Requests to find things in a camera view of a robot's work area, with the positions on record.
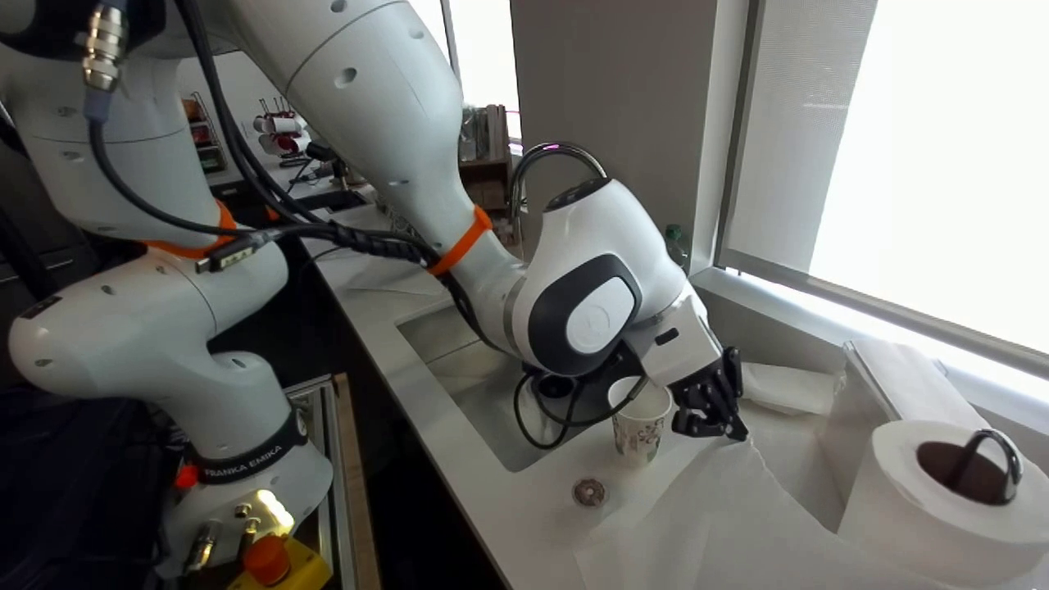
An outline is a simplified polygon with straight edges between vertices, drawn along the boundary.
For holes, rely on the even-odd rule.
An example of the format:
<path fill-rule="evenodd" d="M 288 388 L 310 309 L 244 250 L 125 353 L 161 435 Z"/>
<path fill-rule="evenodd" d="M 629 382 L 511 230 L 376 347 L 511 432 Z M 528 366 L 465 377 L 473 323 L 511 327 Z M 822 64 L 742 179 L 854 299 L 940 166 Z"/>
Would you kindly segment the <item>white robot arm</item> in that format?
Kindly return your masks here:
<path fill-rule="evenodd" d="M 161 577 L 234 560 L 265 506 L 310 517 L 334 479 L 277 369 L 212 345 L 286 286 L 288 237 L 427 268 L 532 369 L 627 357 L 671 396 L 675 429 L 736 429 L 739 357 L 619 179 L 557 197 L 536 254 L 503 246 L 458 178 L 458 82 L 409 0 L 0 0 L 0 50 L 3 106 L 54 206 L 140 250 L 17 313 L 11 353 L 45 393 L 130 396 L 173 421 L 198 479 L 164 512 Z M 345 226 L 281 189 L 263 226 L 219 202 L 176 69 L 223 51 L 261 64 L 405 222 Z"/>

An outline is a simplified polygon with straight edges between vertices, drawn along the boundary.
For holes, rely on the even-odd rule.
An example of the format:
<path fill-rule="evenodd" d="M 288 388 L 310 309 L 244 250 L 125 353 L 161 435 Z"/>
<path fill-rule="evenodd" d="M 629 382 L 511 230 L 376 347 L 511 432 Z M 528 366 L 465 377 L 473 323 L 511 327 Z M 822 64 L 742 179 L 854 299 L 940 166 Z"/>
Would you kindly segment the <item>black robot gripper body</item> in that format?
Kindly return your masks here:
<path fill-rule="evenodd" d="M 745 440 L 747 425 L 739 417 L 739 400 L 745 396 L 742 357 L 728 347 L 705 369 L 678 379 L 671 388 L 675 417 L 671 429 L 682 435 L 728 435 Z"/>

